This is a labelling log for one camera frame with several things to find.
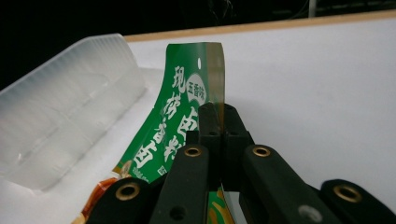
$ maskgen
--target clear plastic tray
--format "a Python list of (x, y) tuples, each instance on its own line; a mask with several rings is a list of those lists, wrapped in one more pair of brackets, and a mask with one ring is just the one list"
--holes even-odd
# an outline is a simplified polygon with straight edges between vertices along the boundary
[(78, 41), (0, 92), (0, 175), (50, 187), (144, 89), (121, 35)]

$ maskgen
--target green snack bag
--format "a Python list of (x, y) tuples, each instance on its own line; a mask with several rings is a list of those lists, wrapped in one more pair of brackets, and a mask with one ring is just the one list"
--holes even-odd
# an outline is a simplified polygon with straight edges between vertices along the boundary
[[(166, 174), (186, 132), (198, 129), (198, 107), (217, 106), (222, 120), (224, 56), (220, 43), (170, 44), (163, 85), (146, 121), (114, 169), (149, 183)], [(233, 223), (222, 190), (210, 192), (208, 223)]]

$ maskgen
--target black plastic part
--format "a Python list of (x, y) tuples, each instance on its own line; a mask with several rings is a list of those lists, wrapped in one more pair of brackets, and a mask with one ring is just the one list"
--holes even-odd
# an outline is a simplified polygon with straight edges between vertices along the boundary
[(180, 148), (149, 223), (206, 223), (208, 169), (207, 148)]
[(163, 190), (163, 183), (165, 183), (166, 177), (168, 177), (168, 174), (164, 174), (158, 177), (156, 180), (149, 184), (151, 188), (151, 196), (149, 198), (151, 202), (148, 204), (149, 206), (151, 206), (150, 208), (148, 208), (150, 213), (152, 213), (152, 210), (154, 209), (154, 206), (158, 201), (158, 197), (160, 196), (161, 190)]
[(186, 145), (199, 144), (199, 132), (198, 131), (187, 131), (186, 132)]
[(250, 134), (237, 110), (231, 105), (224, 106), (224, 150), (222, 158), (221, 182), (226, 191), (240, 191), (243, 169), (241, 158), (250, 145)]
[(220, 187), (221, 132), (219, 115), (212, 103), (201, 105), (198, 109), (199, 145), (206, 147), (210, 153), (209, 190), (217, 191)]
[(396, 223), (396, 216), (384, 204), (354, 183), (326, 181), (319, 196), (344, 223)]
[(247, 147), (243, 167), (269, 214), (269, 223), (341, 223), (272, 148)]
[(268, 212), (247, 177), (242, 182), (239, 205), (247, 223), (268, 223)]
[[(137, 192), (137, 195), (123, 201), (117, 197), (119, 189), (122, 189), (119, 193), (124, 196), (132, 195), (134, 192)], [(132, 177), (121, 179), (107, 189), (86, 223), (147, 223), (155, 204), (155, 196), (146, 181)]]

